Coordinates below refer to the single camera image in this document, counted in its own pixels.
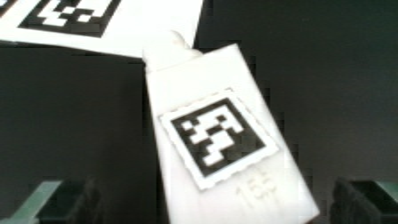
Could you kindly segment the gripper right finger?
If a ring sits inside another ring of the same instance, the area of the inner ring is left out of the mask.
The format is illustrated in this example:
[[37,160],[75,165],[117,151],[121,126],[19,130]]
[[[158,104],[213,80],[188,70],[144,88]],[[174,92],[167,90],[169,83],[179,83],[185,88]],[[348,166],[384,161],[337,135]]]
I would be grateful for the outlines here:
[[330,224],[398,224],[398,182],[336,180]]

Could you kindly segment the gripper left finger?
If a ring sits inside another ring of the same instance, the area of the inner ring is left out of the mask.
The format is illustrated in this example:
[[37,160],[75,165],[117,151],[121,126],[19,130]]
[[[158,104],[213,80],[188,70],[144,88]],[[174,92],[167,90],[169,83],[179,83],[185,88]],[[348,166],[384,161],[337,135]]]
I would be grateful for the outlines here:
[[3,224],[101,224],[94,181],[44,181]]

